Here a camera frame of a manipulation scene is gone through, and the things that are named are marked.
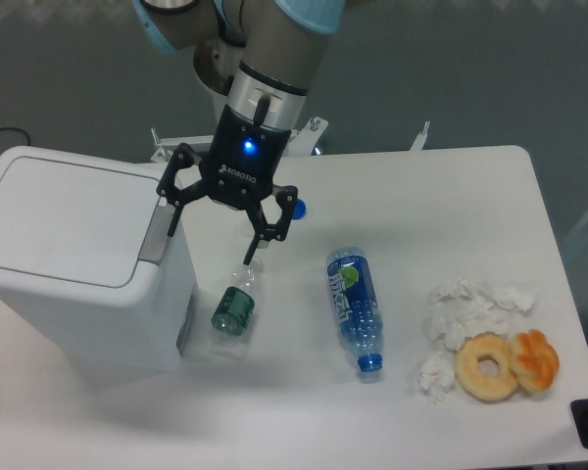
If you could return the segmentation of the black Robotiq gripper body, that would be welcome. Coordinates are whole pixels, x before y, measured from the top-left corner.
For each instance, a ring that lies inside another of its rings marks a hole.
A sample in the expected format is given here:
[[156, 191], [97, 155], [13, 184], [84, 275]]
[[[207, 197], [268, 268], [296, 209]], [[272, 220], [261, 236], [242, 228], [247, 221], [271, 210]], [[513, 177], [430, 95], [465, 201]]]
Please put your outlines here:
[[207, 196], [240, 211], [267, 198], [290, 135], [289, 130], [257, 125], [225, 106], [208, 155], [199, 163]]

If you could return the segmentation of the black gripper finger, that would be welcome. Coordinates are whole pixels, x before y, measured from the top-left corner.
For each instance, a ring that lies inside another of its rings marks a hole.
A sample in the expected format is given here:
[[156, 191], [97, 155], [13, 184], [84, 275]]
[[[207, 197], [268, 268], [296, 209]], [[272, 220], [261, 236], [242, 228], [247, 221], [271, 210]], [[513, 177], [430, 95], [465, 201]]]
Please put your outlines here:
[[180, 143], [173, 151], [159, 181], [157, 194], [165, 198], [167, 204], [173, 209], [167, 233], [169, 237], [174, 235], [184, 207], [207, 196], [207, 185], [202, 179], [184, 189], [180, 189], [175, 183], [180, 170], [198, 165], [200, 162], [201, 158], [189, 144]]
[[275, 186], [272, 195], [281, 209], [281, 215], [274, 224], [268, 223], [260, 200], [249, 190], [242, 190], [244, 209], [254, 230], [253, 239], [243, 259], [244, 265], [251, 264], [255, 252], [260, 247], [266, 247], [272, 240], [282, 242], [287, 237], [298, 202], [298, 188], [293, 185]]

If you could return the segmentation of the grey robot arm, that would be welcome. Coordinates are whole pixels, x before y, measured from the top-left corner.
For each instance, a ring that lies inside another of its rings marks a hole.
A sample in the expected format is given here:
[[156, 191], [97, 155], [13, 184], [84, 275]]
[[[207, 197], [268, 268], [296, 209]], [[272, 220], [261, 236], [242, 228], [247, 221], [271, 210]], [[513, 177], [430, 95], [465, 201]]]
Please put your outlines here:
[[238, 59], [206, 155], [182, 142], [157, 192], [174, 208], [173, 235], [184, 207], [203, 197], [247, 213], [254, 230], [243, 262], [286, 238], [298, 200], [273, 177], [331, 35], [343, 1], [136, 1], [151, 41], [166, 52], [218, 41]]

